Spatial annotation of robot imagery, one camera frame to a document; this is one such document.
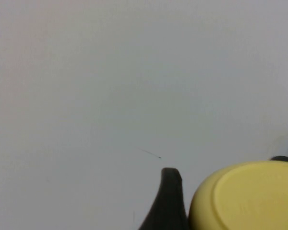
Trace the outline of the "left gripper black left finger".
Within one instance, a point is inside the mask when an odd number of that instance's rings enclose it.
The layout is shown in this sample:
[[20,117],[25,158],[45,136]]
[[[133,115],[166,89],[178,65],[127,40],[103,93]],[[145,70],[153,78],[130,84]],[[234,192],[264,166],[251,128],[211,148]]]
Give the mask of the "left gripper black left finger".
[[176,168],[163,168],[155,200],[141,230],[186,230],[188,218],[183,200],[182,178]]

